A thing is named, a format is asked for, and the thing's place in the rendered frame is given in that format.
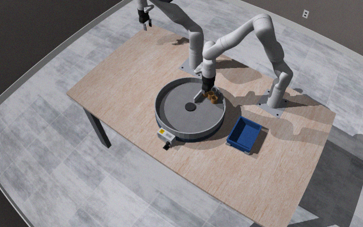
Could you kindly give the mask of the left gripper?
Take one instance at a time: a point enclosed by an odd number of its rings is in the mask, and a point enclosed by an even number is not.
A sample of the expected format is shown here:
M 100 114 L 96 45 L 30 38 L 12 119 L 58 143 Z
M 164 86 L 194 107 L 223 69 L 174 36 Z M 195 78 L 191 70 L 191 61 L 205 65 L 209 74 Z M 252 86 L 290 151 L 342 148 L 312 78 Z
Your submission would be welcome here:
M 206 71 L 203 68 L 203 63 L 201 63 L 195 70 L 194 74 L 202 74 L 202 88 L 201 93 L 205 94 L 205 92 L 209 92 L 210 89 L 214 86 L 215 78 L 216 78 L 216 69 L 214 71 Z

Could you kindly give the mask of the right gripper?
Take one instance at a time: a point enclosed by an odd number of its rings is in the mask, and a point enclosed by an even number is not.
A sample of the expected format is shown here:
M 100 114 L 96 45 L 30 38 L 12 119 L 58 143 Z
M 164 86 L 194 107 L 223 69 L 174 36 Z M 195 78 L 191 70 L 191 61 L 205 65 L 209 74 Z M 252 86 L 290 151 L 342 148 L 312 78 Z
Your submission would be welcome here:
M 147 2 L 145 4 L 137 4 L 137 10 L 139 14 L 139 22 L 143 24 L 144 30 L 147 30 L 146 21 L 149 21 L 149 26 L 152 27 L 151 19 L 149 18 L 148 12 L 154 8 L 154 5 L 148 5 Z

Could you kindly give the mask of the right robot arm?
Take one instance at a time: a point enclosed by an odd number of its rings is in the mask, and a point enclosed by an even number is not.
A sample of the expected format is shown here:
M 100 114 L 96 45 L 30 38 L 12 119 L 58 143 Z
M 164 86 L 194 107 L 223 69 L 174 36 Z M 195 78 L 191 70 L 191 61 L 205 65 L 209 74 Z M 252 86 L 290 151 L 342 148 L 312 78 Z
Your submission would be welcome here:
M 182 25 L 189 33 L 189 67 L 195 70 L 203 62 L 204 35 L 202 28 L 174 3 L 149 0 L 162 10 L 173 22 Z

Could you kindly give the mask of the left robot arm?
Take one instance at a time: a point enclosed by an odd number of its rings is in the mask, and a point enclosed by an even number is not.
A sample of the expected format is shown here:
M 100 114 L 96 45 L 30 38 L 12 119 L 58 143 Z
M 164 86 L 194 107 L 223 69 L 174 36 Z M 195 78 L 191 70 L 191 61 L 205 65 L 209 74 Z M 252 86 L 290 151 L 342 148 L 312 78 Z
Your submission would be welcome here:
M 202 52 L 204 58 L 203 69 L 214 71 L 216 58 L 225 51 L 237 46 L 253 30 L 262 43 L 266 55 L 272 63 L 274 73 L 278 77 L 274 79 L 267 98 L 267 105 L 275 109 L 279 107 L 282 101 L 285 90 L 293 77 L 293 72 L 283 60 L 284 51 L 281 44 L 276 40 L 270 15 L 256 15 L 238 29 L 219 38 L 216 43 L 213 41 L 206 42 Z

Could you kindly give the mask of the blue crate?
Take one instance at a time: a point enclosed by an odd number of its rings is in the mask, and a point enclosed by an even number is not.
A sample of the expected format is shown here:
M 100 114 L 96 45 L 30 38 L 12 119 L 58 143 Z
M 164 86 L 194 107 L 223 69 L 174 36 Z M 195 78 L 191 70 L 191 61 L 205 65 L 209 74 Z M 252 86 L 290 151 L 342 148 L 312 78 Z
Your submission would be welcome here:
M 242 152 L 249 153 L 261 128 L 262 125 L 240 116 L 226 139 L 227 143 Z

